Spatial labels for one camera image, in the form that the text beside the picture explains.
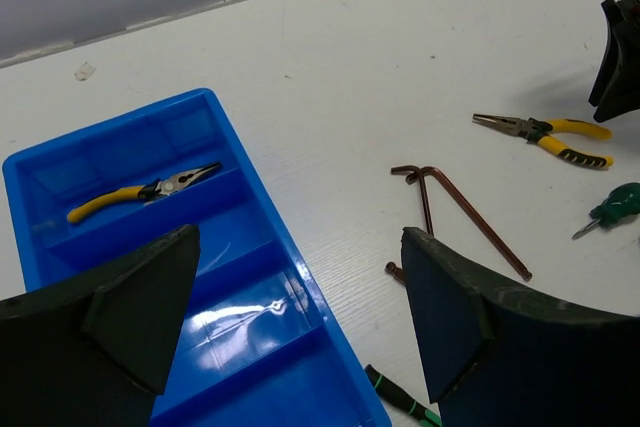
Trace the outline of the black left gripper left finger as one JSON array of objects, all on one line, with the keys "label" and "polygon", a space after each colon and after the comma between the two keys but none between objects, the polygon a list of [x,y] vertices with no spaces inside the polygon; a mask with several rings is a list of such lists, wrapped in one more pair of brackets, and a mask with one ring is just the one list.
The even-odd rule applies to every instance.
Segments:
[{"label": "black left gripper left finger", "polygon": [[195,225],[1,303],[4,426],[147,426],[196,276]]}]

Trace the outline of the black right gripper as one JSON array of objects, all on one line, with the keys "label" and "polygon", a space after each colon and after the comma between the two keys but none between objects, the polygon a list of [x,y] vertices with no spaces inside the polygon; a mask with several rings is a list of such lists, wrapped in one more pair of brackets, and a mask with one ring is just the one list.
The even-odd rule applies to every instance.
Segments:
[{"label": "black right gripper", "polygon": [[605,0],[607,43],[588,102],[607,122],[639,109],[639,0]]}]

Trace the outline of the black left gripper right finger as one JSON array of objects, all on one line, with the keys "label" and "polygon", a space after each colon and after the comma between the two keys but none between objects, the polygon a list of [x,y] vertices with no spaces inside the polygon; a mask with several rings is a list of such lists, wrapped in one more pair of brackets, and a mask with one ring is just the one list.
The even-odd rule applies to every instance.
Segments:
[{"label": "black left gripper right finger", "polygon": [[498,274],[408,227],[401,262],[447,426],[635,426],[639,321]]}]

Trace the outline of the yellow bent-nose pliers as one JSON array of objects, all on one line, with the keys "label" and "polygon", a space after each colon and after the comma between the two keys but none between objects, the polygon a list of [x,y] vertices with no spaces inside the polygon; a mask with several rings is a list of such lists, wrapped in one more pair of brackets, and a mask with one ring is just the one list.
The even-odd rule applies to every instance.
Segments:
[{"label": "yellow bent-nose pliers", "polygon": [[145,185],[121,187],[94,197],[70,210],[66,215],[66,220],[70,224],[78,224],[94,213],[114,204],[137,201],[150,203],[157,201],[210,178],[220,171],[222,167],[223,164],[220,161],[216,161],[175,173],[166,179],[158,178]]}]

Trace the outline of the long brown ball-end hex key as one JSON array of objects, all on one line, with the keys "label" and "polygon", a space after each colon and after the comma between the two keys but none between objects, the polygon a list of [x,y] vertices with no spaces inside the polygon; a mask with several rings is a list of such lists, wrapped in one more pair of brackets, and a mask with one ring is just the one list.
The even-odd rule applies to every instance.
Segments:
[{"label": "long brown ball-end hex key", "polygon": [[494,231],[489,223],[481,216],[475,207],[467,200],[454,183],[437,167],[427,166],[422,168],[422,174],[435,178],[449,196],[469,217],[474,225],[491,242],[501,256],[511,265],[515,272],[525,281],[529,282],[533,278],[532,272],[525,266],[519,257],[510,249],[502,238]]}]

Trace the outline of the yellow black long-nose pliers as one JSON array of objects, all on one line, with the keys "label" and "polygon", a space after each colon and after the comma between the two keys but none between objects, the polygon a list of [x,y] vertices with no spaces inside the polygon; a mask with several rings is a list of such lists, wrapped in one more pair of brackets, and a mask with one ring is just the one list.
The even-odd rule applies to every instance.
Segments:
[{"label": "yellow black long-nose pliers", "polygon": [[555,137],[559,134],[576,134],[596,140],[609,140],[612,133],[607,128],[574,119],[537,120],[535,118],[518,118],[474,114],[472,121],[503,134],[525,139],[553,156],[579,167],[606,170],[614,165],[614,159],[576,150]]}]

